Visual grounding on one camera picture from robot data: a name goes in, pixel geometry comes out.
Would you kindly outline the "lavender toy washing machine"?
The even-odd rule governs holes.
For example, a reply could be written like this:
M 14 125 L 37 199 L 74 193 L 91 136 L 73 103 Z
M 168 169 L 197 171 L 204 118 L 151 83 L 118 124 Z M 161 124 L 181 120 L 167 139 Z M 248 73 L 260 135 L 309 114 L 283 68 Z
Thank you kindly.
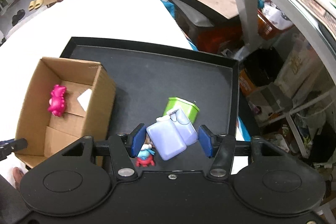
M 199 138 L 193 124 L 179 107 L 158 117 L 146 131 L 164 161 L 179 155 Z

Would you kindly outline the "white wall charger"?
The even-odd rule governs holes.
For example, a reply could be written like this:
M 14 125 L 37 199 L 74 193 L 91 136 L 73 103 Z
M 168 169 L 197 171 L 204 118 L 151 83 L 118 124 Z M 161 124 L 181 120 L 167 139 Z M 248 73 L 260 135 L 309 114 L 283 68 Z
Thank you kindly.
M 87 112 L 87 110 L 88 110 L 91 95 L 92 95 L 92 89 L 87 89 L 82 94 L 80 94 L 77 98 L 77 101 L 79 102 L 79 105 L 82 107 L 82 109 L 85 112 Z

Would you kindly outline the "brown cardboard box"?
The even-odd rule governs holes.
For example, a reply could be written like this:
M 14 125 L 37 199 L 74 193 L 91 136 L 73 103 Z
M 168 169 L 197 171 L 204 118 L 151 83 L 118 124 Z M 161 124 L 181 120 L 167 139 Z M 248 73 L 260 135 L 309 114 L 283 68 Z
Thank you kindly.
M 57 84 L 67 87 L 61 117 L 48 111 Z M 77 98 L 87 89 L 92 95 L 85 112 Z M 115 95 L 116 84 L 100 62 L 43 57 L 30 80 L 15 135 L 26 139 L 27 148 L 15 156 L 33 168 L 86 135 L 106 139 Z

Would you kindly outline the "pink dinosaur figurine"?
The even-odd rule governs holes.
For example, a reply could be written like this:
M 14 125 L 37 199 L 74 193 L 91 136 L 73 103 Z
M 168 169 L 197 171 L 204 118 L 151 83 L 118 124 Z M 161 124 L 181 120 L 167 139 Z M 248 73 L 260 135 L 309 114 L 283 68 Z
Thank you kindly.
M 51 91 L 48 111 L 54 116 L 61 117 L 67 107 L 65 94 L 67 87 L 63 85 L 55 85 Z

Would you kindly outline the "brown-haired doll figurine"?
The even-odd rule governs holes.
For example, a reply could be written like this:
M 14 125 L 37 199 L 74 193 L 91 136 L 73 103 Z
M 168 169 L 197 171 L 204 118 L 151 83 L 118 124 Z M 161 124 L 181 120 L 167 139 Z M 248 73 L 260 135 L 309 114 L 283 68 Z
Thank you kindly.
M 151 141 L 149 135 L 146 135 L 145 144 L 153 145 L 153 142 Z

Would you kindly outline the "blue red crab figurine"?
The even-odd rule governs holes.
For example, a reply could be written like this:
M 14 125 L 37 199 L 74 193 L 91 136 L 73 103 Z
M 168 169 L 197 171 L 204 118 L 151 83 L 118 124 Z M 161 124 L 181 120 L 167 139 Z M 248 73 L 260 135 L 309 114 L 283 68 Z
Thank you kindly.
M 137 167 L 155 166 L 154 156 L 155 151 L 153 150 L 153 146 L 151 144 L 144 144 L 136 157 L 135 165 Z

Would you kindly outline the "green plastic toy house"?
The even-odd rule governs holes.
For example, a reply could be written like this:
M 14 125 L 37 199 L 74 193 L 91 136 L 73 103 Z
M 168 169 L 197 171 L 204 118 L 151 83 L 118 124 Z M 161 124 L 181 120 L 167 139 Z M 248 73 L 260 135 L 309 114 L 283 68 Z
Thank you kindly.
M 196 104 L 189 102 L 187 100 L 184 100 L 179 97 L 169 97 L 167 105 L 165 107 L 165 110 L 163 112 L 163 115 L 168 114 L 168 112 L 171 109 L 181 109 L 184 114 L 189 118 L 191 123 L 194 123 L 198 113 L 199 113 L 199 108 Z

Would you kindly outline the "black shallow tray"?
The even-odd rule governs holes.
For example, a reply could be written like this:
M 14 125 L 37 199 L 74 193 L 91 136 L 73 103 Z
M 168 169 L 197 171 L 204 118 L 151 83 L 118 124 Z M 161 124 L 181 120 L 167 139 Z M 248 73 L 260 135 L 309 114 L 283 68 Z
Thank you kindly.
M 234 60 L 160 44 L 73 37 L 62 58 L 98 61 L 117 89 L 108 135 L 151 125 L 170 97 L 198 106 L 195 127 L 205 125 L 232 140 L 238 117 L 238 63 Z

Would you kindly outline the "white fluffy table cloth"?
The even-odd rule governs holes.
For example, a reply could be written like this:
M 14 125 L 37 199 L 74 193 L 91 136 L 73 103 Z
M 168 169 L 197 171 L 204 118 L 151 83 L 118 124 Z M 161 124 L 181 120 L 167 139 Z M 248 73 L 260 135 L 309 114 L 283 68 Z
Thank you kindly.
M 132 40 L 191 49 L 161 0 L 64 0 L 38 13 L 1 47 L 1 139 L 15 136 L 35 67 L 70 38 Z

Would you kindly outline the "red plastic basket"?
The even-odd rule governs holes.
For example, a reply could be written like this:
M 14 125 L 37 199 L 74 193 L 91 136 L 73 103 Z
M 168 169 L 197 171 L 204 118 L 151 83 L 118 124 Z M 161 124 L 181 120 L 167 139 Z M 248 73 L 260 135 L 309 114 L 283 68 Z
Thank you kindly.
M 276 19 L 269 19 L 264 13 L 262 9 L 258 9 L 258 34 L 264 40 L 270 40 L 275 36 L 286 32 L 291 29 L 294 24 L 290 20 L 284 19 L 281 15 L 277 16 Z

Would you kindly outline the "black side table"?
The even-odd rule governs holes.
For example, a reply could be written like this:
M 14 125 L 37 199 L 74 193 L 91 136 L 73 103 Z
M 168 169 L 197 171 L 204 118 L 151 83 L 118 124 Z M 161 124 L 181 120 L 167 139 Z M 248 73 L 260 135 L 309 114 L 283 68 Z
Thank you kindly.
M 168 0 L 175 20 L 198 50 L 208 53 L 235 51 L 243 32 L 235 0 Z

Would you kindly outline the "yellow slippers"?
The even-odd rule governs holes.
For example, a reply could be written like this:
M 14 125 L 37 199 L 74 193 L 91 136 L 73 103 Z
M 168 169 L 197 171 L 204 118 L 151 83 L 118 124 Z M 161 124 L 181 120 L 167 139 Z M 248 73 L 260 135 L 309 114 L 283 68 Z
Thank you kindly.
M 28 10 L 36 10 L 39 9 L 43 5 L 43 0 L 33 0 L 30 2 Z

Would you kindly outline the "black shoes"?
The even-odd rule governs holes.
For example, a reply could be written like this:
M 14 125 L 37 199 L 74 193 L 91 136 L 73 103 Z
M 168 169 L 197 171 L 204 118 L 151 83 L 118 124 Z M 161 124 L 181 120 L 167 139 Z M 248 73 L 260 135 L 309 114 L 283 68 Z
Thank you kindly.
M 18 12 L 12 17 L 12 26 L 14 27 L 15 25 L 17 25 L 18 22 L 24 18 L 25 14 L 26 13 L 24 9 L 18 10 Z

